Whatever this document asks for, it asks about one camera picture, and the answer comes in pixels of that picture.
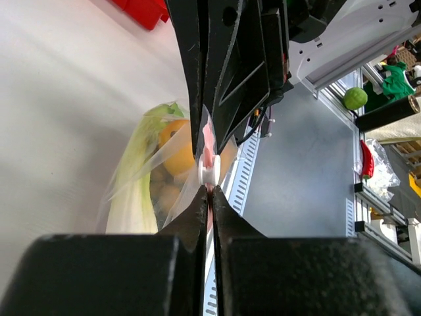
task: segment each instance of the plastic bag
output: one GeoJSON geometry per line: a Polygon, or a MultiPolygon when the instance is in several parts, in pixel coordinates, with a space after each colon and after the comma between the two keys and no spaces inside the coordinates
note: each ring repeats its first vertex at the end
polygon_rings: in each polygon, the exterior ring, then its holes
{"type": "MultiPolygon", "coordinates": [[[[233,138],[220,155],[220,183],[237,151],[233,138]]],[[[151,109],[114,172],[101,202],[97,231],[156,233],[191,203],[199,189],[197,173],[188,112],[177,103],[151,109]]]]}
{"type": "Polygon", "coordinates": [[[386,152],[379,142],[377,140],[366,140],[366,145],[370,148],[374,160],[373,177],[368,180],[367,185],[380,198],[388,202],[393,197],[393,193],[387,189],[400,185],[401,181],[393,172],[386,152]]]}

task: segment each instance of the red plastic object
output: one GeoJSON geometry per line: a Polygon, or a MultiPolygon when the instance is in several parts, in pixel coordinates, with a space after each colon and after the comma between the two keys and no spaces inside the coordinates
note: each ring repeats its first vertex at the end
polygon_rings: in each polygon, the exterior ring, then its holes
{"type": "Polygon", "coordinates": [[[170,15],[164,0],[112,0],[148,30],[153,30],[159,20],[168,21],[170,15]]]}

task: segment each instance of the black cylinder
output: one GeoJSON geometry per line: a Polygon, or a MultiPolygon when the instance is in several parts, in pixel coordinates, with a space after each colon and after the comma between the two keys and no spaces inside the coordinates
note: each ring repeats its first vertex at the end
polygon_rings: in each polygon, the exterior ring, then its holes
{"type": "Polygon", "coordinates": [[[361,132],[369,132],[419,112],[420,105],[415,96],[410,95],[361,115],[355,125],[361,132]]]}

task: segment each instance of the bag of produce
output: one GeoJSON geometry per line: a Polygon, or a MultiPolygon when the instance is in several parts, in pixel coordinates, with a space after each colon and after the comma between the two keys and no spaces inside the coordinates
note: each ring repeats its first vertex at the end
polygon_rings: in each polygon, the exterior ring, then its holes
{"type": "MultiPolygon", "coordinates": [[[[220,183],[236,155],[232,139],[221,153],[220,183]]],[[[186,209],[199,187],[188,112],[161,104],[134,130],[102,200],[97,231],[154,234],[186,209]]]]}

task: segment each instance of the red pepper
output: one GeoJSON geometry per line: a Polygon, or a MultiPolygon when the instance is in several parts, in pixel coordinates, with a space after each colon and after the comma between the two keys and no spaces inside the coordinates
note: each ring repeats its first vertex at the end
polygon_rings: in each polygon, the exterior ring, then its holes
{"type": "Polygon", "coordinates": [[[364,143],[364,140],[360,141],[362,149],[362,172],[361,178],[364,180],[371,179],[374,174],[374,159],[371,154],[370,148],[364,143]]]}

